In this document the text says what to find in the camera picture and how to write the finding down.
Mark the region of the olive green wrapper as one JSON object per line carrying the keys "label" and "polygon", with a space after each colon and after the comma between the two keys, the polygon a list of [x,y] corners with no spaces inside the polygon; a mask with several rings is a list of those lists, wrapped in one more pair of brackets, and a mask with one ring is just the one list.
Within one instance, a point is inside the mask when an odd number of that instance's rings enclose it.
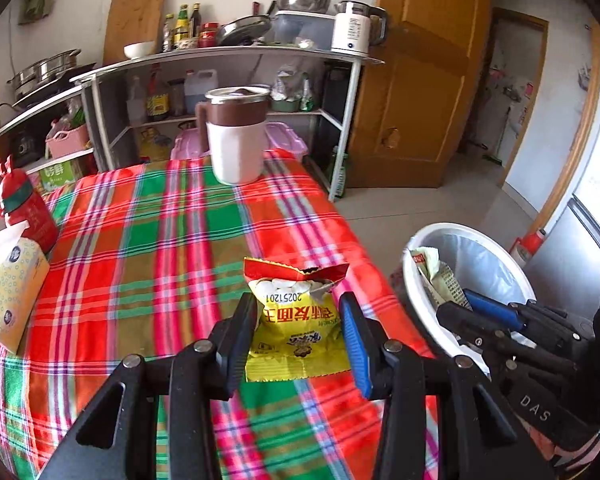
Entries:
{"label": "olive green wrapper", "polygon": [[419,247],[411,250],[411,256],[418,270],[422,286],[437,310],[446,302],[454,302],[470,310],[469,301],[460,287],[451,267],[440,259],[439,251],[434,247]]}

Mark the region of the yellow snack packet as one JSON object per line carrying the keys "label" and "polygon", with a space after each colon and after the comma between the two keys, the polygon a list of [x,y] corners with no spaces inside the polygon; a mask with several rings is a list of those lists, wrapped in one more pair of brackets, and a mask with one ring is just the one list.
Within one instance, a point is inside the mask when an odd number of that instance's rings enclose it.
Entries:
{"label": "yellow snack packet", "polygon": [[347,263],[300,270],[245,258],[244,278],[259,308],[246,363],[247,382],[286,382],[350,368],[332,293],[348,270]]}

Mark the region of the plaid tablecloth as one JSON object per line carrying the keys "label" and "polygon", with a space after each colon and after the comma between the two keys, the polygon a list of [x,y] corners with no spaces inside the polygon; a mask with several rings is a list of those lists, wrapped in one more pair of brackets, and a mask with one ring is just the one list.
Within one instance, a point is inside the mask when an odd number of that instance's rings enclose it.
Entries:
{"label": "plaid tablecloth", "polygon": [[[230,316],[247,257],[296,268],[347,263],[342,290],[420,353],[428,346],[389,282],[291,154],[231,188],[205,159],[95,174],[48,198],[50,272],[16,354],[0,347],[0,459],[33,479],[128,354],[170,356]],[[227,479],[367,479],[382,407],[350,374],[245,382],[212,408]]]}

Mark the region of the yellow tissue pack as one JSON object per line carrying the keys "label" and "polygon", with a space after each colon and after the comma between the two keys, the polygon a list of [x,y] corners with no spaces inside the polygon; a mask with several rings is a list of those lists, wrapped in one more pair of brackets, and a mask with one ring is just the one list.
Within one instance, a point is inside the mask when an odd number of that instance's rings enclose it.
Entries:
{"label": "yellow tissue pack", "polygon": [[0,346],[16,354],[50,265],[40,245],[24,237],[27,220],[0,231]]}

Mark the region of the wooden door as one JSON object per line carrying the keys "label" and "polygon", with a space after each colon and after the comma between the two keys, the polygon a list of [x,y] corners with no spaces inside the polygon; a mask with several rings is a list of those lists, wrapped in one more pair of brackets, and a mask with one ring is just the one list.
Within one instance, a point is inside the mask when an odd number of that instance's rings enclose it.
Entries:
{"label": "wooden door", "polygon": [[388,36],[363,70],[350,188],[437,188],[477,91],[492,0],[377,0]]}

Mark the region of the pink lidded storage box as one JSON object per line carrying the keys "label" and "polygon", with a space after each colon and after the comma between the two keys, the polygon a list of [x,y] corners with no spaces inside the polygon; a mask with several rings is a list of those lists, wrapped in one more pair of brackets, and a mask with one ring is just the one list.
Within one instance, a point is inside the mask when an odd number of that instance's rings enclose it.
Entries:
{"label": "pink lidded storage box", "polygon": [[[171,160],[193,159],[206,156],[208,151],[201,147],[200,134],[197,128],[189,127],[187,122],[178,125],[181,129],[176,137],[171,150]],[[304,141],[283,122],[268,122],[265,125],[265,134],[268,139],[268,149],[278,148],[294,155],[299,162],[309,153]]]}

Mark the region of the red kids water bottle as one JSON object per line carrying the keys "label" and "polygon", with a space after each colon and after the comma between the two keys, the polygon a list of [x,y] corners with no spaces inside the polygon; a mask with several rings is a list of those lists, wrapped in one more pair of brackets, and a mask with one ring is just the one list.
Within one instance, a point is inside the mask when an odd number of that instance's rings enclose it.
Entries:
{"label": "red kids water bottle", "polygon": [[27,221],[22,236],[38,244],[44,254],[55,246],[58,226],[29,176],[12,166],[10,156],[4,162],[0,159],[0,218],[6,226]]}

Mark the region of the white brown lidded mug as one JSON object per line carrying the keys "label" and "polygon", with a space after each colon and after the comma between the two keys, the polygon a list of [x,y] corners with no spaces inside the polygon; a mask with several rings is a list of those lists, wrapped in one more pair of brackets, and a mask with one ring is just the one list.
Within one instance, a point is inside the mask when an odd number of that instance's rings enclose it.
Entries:
{"label": "white brown lidded mug", "polygon": [[263,86],[215,88],[196,105],[200,142],[209,151],[219,182],[235,186],[260,178],[270,95],[270,88]]}

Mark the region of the pink plastic basket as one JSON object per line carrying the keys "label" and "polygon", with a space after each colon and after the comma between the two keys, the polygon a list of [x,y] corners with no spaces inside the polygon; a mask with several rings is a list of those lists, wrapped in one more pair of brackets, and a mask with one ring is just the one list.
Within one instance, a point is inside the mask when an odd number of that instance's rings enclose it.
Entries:
{"label": "pink plastic basket", "polygon": [[83,151],[90,143],[90,135],[86,125],[67,129],[64,124],[56,122],[47,133],[45,144],[51,158],[59,158]]}

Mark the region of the soy sauce bottle on shelf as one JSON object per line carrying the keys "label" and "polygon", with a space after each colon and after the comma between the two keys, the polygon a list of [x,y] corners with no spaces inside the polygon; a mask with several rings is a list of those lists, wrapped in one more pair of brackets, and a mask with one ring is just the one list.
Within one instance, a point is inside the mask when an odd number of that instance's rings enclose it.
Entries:
{"label": "soy sauce bottle on shelf", "polygon": [[147,118],[151,122],[166,119],[170,113],[169,86],[163,80],[159,64],[151,66],[146,96]]}

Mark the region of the white plastic jug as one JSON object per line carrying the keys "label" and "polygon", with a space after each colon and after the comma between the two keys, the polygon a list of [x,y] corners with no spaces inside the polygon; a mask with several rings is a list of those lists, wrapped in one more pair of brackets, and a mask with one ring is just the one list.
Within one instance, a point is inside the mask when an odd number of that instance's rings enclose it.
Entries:
{"label": "white plastic jug", "polygon": [[206,99],[206,93],[218,86],[218,73],[210,70],[188,70],[184,80],[184,96],[186,113],[196,113],[198,102]]}

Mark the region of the white ceramic bowl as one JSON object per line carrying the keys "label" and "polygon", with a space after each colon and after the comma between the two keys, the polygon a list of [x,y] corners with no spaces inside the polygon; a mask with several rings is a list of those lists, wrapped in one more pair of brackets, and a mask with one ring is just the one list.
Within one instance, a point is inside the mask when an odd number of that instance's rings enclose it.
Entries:
{"label": "white ceramic bowl", "polygon": [[135,60],[136,58],[144,58],[145,56],[152,55],[155,53],[155,50],[155,41],[136,42],[135,44],[127,44],[123,47],[123,53],[129,60]]}

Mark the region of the green cap sauce bottle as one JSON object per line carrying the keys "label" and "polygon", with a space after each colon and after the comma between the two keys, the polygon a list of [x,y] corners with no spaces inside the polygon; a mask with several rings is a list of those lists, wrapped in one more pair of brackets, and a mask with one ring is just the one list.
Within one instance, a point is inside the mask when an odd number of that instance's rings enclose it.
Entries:
{"label": "green cap sauce bottle", "polygon": [[173,49],[183,47],[189,39],[188,4],[183,3],[180,5],[180,10],[178,10],[178,17],[173,29]]}

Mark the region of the stainless steamer pot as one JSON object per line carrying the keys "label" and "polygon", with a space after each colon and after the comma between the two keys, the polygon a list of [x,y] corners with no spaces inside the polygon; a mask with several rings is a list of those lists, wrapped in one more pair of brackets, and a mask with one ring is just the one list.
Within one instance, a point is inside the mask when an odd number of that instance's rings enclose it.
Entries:
{"label": "stainless steamer pot", "polygon": [[60,74],[67,70],[72,70],[78,66],[78,56],[80,49],[71,49],[60,52],[49,58],[43,58],[41,61],[15,73],[7,84],[12,88],[12,94],[16,101],[24,98],[41,84],[46,84],[56,79]]}

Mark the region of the stainless steel bowl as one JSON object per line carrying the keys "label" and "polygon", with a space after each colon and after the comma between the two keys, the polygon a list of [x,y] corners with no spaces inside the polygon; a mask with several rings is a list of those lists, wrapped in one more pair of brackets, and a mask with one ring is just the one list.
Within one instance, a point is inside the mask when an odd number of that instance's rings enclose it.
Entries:
{"label": "stainless steel bowl", "polygon": [[332,0],[275,0],[278,10],[325,14]]}

